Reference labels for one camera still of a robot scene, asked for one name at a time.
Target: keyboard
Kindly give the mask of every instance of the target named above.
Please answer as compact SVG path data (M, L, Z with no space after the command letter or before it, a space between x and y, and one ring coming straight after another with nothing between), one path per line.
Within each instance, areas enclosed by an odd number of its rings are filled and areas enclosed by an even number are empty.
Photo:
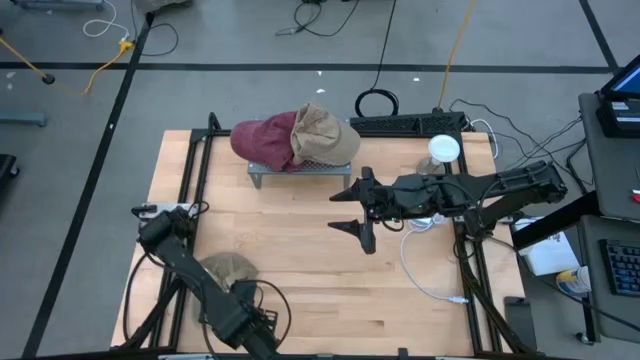
M351 118L349 123L361 134L435 136L460 131L466 120L463 112L450 112Z
M600 240L600 250L611 292L640 297L640 242Z

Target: gray floor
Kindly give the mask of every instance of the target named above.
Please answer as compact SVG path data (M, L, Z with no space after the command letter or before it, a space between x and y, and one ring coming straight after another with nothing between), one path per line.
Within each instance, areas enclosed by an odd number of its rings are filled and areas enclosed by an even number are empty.
M113 0L118 20L131 28L129 3ZM590 0L619 64L640 52L635 0ZM382 48L391 2L363 0L336 37L309 34L275 37L292 26L297 0L196 1L174 9L154 23L171 23L180 33L177 50L142 62L189 63L376 63ZM462 0L400 0L389 36L386 62L446 63L467 2ZM342 21L351 3L329 0L317 24L330 31ZM82 24L107 13L54 10L25 12L0 3L5 38L33 61L104 62L117 51L122 31L86 38ZM148 52L170 46L172 34L154 30ZM0 49L1 61L15 61ZM460 44L456 64L529 66L606 66L584 13L573 0L478 1ZM60 83L82 89L90 76L84 70L51 70ZM0 153L19 157L22 174L0 207L0 358L18 357L33 325L53 267L64 242L95 151L111 112L124 71L101 73L89 97L69 96L44 86L28 70L0 70L3 111L41 111L46 128L0 125ZM129 208L144 201L151 182L161 136L166 129L205 126L215 111L226 128L248 119L298 108L305 101L327 106L339 117L354 116L353 101L374 80L373 72L137 71L116 128L107 160L82 227L61 294L54 307L39 355L106 349L131 261L136 222ZM512 117L517 126L541 140L577 117L577 96L592 92L608 75L454 73L444 104L455 98L482 102ZM402 113L430 111L437 100L442 73L383 73L379 87L395 92ZM389 105L368 98L369 115L389 112ZM504 120L482 109L459 104L472 119L483 118L499 133L526 138ZM583 137L581 125L549 146L561 147ZM498 137L499 169L519 158L515 142ZM562 160L567 152L556 158ZM575 158L580 175L591 179L586 150ZM566 201L579 190L570 187ZM556 206L527 208L546 214ZM525 290L533 303L540 350L551 355L585 359L627 358L638 345L604 339L594 347L577 343L583 330L581 309L531 279Z

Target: white cord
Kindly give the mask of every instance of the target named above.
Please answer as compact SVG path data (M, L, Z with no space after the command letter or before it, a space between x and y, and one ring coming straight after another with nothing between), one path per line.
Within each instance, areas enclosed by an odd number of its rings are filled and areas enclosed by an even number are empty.
M407 238L409 238L410 234L425 232L431 229L431 227L434 224L443 224L445 222L446 222L446 218L442 215L436 215L430 219L409 220L409 228L411 228L411 230L407 231L407 233L402 238L402 242L400 243L400 259L402 259L402 268L404 269L404 272L409 277L409 280L411 280L411 282L423 293L437 300L445 300L455 304L466 304L469 302L469 300L467 300L462 296L451 296L451 297L440 296L422 287L422 285L420 285L418 281L413 277L413 274L409 270L409 267L407 266L407 262L404 257L404 243L407 240Z
M116 10L116 7L113 6L113 4L109 1L109 0L104 0L104 2L106 2L107 4L109 4L109 6L111 6L111 8L113 9L113 19L111 19L111 21L106 21L106 20L102 20L102 19L93 19L93 20L89 20L86 23L84 23L84 26L82 26L82 32L84 32L85 35L87 35L88 37L99 37L104 35L107 30L109 30L110 27L115 26L118 27L122 30L125 31L125 35L122 38L122 41L127 41L129 39L129 29L127 29L126 27L120 25L120 24L116 24L114 21L116 21L116 18L118 17L118 11ZM99 33L95 33L95 34L90 34L87 32L87 26L89 24L93 24L93 23L99 23L99 24L106 24L107 26L104 28L104 30L100 31Z
M472 122L470 122L469 124L471 124L471 126L473 126L473 124L475 124L477 122L483 123L489 129L489 133L491 133L491 137L493 138L493 146L495 148L495 154L493 155L493 158L494 159L498 158L498 153L499 153L498 139L496 139L496 134L493 133L493 129L491 128L491 125L489 125L489 123L484 119L475 119Z

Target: wooden table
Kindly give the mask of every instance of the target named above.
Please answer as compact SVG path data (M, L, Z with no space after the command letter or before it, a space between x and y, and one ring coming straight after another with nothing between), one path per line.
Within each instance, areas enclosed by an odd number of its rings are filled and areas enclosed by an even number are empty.
M175 202L178 198L190 131L164 134L149 201ZM371 165L383 184L409 174L427 152L428 139L362 139L354 161L359 169ZM463 134L469 173L495 172L488 137ZM194 192L200 154L196 155L191 193ZM293 324L281 353L394 355L406 347L412 355L472 355L466 307L432 299L409 281L400 261L404 234L376 227L377 252L365 255L358 241L327 227L329 221L362 220L359 203L332 203L329 196L341 191L342 178L270 176L261 190L247 175L247 162L231 150L229 139L216 137L204 200L211 209L200 218L195 257L221 251L246 256L260 270L259 277L275 283L293 310ZM501 226L496 237L510 242ZM462 295L462 280L454 258L451 223L412 234L407 240L407 261L423 286L443 295ZM514 253L487 241L485 257L493 300L504 315L505 296L524 296ZM141 256L138 246L132 267ZM131 293L130 332L145 318L157 299L162 270L143 262ZM286 325L286 311L273 291L264 288L264 308L281 314L276 335ZM188 296L178 350L205 352L202 330L195 321L194 300ZM479 324L485 349L490 349L484 311ZM166 311L163 342L166 344L172 306ZM123 342L122 308L112 343ZM210 336L217 352L232 351ZM508 347L503 342L505 351Z

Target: red cap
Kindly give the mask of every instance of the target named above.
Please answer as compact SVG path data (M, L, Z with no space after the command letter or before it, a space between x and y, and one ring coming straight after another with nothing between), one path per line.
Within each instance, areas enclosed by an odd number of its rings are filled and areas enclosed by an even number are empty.
M291 131L297 111L267 120L244 121L231 130L231 148L241 158L263 164L273 171L294 171Z

